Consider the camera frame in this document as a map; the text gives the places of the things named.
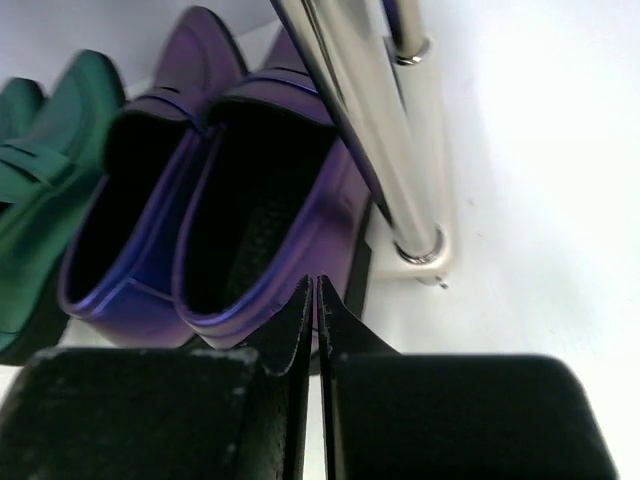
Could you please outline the green loafer shoe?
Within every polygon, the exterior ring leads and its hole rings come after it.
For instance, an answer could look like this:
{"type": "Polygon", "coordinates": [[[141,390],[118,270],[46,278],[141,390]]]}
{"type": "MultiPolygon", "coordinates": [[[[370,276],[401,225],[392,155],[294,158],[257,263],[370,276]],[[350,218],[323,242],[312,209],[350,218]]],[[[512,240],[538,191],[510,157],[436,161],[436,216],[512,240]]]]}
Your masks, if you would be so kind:
{"type": "Polygon", "coordinates": [[[45,103],[39,82],[11,77],[1,87],[1,141],[26,134],[45,103]]]}
{"type": "Polygon", "coordinates": [[[21,137],[1,141],[1,362],[20,366],[68,322],[57,286],[65,249],[103,175],[125,92],[111,59],[81,50],[21,137]]]}

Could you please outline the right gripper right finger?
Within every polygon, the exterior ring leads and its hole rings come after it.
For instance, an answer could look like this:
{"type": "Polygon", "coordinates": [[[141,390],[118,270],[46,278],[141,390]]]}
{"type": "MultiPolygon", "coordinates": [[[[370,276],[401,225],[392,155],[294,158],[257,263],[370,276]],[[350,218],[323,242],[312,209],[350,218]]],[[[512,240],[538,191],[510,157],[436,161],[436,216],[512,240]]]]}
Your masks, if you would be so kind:
{"type": "Polygon", "coordinates": [[[316,283],[331,479],[613,479],[582,384],[544,355],[402,354],[316,283]]]}

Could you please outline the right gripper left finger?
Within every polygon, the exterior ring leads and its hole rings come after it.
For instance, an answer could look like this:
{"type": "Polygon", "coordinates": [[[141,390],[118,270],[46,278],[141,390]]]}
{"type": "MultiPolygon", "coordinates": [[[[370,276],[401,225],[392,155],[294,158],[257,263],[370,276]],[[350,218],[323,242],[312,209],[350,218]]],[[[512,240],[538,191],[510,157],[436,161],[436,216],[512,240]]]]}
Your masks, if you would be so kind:
{"type": "Polygon", "coordinates": [[[1,406],[5,479],[298,479],[313,283],[229,350],[48,348],[1,406]]]}

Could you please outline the purple loafer shoe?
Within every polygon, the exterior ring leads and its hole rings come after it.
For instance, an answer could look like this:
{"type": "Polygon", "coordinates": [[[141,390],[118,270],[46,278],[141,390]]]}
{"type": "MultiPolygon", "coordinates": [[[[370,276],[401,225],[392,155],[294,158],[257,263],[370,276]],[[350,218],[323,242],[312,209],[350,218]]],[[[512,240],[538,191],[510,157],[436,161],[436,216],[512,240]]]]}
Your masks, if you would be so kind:
{"type": "Polygon", "coordinates": [[[189,7],[150,87],[108,129],[105,173],[66,250],[58,300],[117,346],[175,348],[193,337],[171,296],[178,232],[216,134],[211,107],[246,72],[222,19],[189,7]]]}
{"type": "Polygon", "coordinates": [[[172,271],[179,316],[210,346],[242,342],[325,275],[364,308],[370,192],[289,35],[214,104],[216,130],[172,271]]]}

